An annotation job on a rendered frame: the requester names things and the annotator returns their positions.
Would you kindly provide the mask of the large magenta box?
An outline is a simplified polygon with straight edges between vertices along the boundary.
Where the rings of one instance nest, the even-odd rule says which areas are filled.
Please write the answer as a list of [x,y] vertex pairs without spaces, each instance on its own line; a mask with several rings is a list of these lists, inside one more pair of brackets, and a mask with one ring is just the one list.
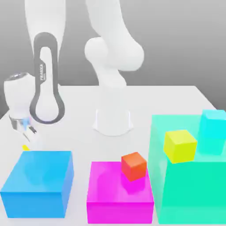
[[89,224],[151,224],[153,209],[148,174],[129,181],[121,162],[92,162],[87,192]]

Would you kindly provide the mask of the large blue box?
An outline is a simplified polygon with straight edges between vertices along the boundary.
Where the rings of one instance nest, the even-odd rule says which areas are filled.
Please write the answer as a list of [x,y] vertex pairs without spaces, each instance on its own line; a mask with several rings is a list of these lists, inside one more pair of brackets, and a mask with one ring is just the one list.
[[64,218],[74,177],[71,151],[24,151],[0,190],[8,218]]

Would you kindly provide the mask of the large green box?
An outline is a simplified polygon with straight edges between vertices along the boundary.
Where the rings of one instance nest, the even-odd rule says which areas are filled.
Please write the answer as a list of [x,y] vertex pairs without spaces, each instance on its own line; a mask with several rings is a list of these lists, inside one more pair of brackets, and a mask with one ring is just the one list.
[[226,226],[226,144],[219,155],[196,152],[192,162],[172,164],[163,146],[167,131],[199,137],[200,115],[153,115],[148,173],[160,224]]

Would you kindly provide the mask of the small cyan cube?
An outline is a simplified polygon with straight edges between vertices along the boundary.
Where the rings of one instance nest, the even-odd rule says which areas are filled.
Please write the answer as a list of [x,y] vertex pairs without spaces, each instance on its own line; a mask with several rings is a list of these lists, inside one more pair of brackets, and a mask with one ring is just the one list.
[[201,154],[221,155],[226,143],[226,111],[203,110],[199,133],[198,151]]

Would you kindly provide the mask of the small orange cube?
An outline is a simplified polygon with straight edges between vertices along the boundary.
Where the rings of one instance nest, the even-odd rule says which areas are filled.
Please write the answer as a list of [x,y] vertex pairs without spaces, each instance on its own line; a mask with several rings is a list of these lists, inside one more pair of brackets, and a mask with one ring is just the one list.
[[138,152],[121,157],[121,171],[129,181],[145,177],[146,170],[147,162]]

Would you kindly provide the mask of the small lime yellow cube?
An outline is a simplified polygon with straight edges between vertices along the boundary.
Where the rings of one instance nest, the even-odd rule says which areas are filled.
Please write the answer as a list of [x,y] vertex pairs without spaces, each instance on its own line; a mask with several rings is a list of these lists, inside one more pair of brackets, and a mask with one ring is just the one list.
[[167,131],[163,150],[172,164],[194,160],[197,140],[187,130]]

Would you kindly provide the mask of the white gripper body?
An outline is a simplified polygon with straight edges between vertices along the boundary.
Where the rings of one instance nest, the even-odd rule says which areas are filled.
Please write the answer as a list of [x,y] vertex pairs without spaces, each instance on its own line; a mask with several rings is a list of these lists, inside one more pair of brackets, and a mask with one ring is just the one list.
[[30,151],[41,151],[43,149],[42,137],[38,132],[24,132],[23,138],[22,145],[27,145]]

